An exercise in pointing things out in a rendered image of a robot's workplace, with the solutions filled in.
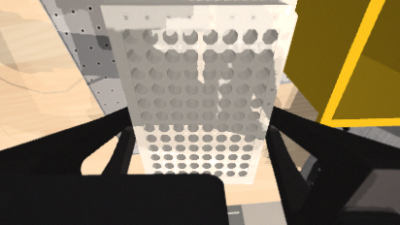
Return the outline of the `white well plate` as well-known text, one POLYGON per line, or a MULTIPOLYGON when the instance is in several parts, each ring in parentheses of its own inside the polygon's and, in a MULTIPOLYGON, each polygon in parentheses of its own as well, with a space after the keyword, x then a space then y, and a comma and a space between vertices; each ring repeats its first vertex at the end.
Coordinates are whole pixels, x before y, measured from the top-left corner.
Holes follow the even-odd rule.
POLYGON ((104 0, 146 174, 204 173, 224 184, 253 184, 296 3, 104 0))

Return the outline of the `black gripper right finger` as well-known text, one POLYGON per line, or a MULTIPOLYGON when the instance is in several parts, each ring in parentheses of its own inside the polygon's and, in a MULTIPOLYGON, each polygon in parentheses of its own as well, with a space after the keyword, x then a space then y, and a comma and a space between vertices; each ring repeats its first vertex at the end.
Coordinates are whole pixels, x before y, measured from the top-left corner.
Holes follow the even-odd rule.
POLYGON ((400 216, 400 148, 275 106, 265 141, 286 225, 333 225, 347 214, 400 216), (280 131, 318 160, 320 173, 312 188, 280 131))

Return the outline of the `yellow open-top bin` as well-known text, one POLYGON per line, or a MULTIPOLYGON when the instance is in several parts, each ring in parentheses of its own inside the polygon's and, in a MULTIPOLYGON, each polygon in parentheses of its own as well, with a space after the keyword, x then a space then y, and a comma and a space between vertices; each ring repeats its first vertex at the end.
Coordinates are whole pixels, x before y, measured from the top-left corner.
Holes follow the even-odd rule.
POLYGON ((400 0, 297 0, 295 12, 283 72, 316 122, 400 125, 400 0))

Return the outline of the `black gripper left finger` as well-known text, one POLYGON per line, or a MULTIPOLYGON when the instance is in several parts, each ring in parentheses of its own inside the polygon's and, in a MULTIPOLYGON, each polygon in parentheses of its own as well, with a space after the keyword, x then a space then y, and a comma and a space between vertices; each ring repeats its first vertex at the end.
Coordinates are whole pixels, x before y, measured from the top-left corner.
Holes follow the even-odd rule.
POLYGON ((81 174, 83 161, 120 132, 112 157, 101 174, 128 174, 136 137, 127 107, 0 150, 0 173, 81 174))

